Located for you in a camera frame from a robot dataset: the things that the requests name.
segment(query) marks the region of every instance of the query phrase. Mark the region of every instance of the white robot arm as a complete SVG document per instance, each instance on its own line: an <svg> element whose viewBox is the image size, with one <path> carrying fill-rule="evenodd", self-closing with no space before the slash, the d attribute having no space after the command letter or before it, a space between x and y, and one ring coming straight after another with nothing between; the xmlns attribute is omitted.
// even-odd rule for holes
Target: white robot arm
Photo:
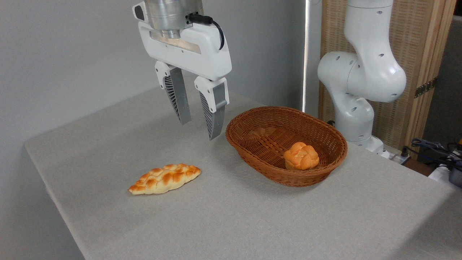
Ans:
<svg viewBox="0 0 462 260"><path fill-rule="evenodd" d="M159 84L167 91L181 124L191 120L182 69L198 77L210 140L221 133L229 104L225 76L231 58L220 26L203 16L201 0L145 0L133 6L143 45L152 58Z"/></svg>
<svg viewBox="0 0 462 260"><path fill-rule="evenodd" d="M334 103L335 127L377 154L384 153L383 143L372 136L374 111L366 99L392 102L406 86L389 44L392 5L393 0L348 0L344 33L356 54L327 53L318 67Z"/></svg>

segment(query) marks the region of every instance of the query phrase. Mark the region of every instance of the white wall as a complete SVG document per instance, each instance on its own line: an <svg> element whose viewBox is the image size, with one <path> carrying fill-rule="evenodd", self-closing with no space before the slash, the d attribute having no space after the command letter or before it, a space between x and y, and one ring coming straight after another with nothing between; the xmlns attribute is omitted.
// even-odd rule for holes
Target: white wall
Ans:
<svg viewBox="0 0 462 260"><path fill-rule="evenodd" d="M139 1L0 0L0 259L82 258L23 145L157 87L131 13ZM304 3L203 3L228 40L230 91L298 105Z"/></svg>

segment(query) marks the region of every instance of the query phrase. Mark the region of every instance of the table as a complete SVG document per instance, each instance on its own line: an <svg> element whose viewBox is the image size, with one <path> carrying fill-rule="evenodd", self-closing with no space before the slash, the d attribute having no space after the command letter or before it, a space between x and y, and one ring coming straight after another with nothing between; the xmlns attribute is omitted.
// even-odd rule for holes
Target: table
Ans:
<svg viewBox="0 0 462 260"><path fill-rule="evenodd" d="M154 89L26 143L86 259L460 259L462 195L363 148L323 182L276 184L222 134L199 94L181 126ZM261 104L230 93L225 123ZM151 168L202 169L161 195L127 189Z"/></svg>

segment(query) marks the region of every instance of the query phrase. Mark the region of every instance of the bread roll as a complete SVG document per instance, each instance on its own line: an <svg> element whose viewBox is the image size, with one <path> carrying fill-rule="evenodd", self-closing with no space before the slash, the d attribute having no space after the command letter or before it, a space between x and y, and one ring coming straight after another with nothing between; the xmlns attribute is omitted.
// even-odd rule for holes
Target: bread roll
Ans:
<svg viewBox="0 0 462 260"><path fill-rule="evenodd" d="M307 170L319 164L319 156L311 145L296 142L284 153L287 170Z"/></svg>
<svg viewBox="0 0 462 260"><path fill-rule="evenodd" d="M128 191L133 195L166 193L194 180L200 173L201 170L194 165L169 164L144 174Z"/></svg>

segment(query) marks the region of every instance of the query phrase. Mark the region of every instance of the brown wicker basket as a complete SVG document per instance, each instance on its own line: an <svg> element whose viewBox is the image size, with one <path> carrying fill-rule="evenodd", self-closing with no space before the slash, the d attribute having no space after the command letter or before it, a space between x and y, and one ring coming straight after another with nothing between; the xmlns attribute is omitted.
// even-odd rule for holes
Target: brown wicker basket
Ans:
<svg viewBox="0 0 462 260"><path fill-rule="evenodd" d="M347 155L347 142L331 125L293 108L262 106L231 120L226 139L242 159L268 179L292 187L321 182ZM304 171L286 169L283 154L294 143L312 145L318 166Z"/></svg>

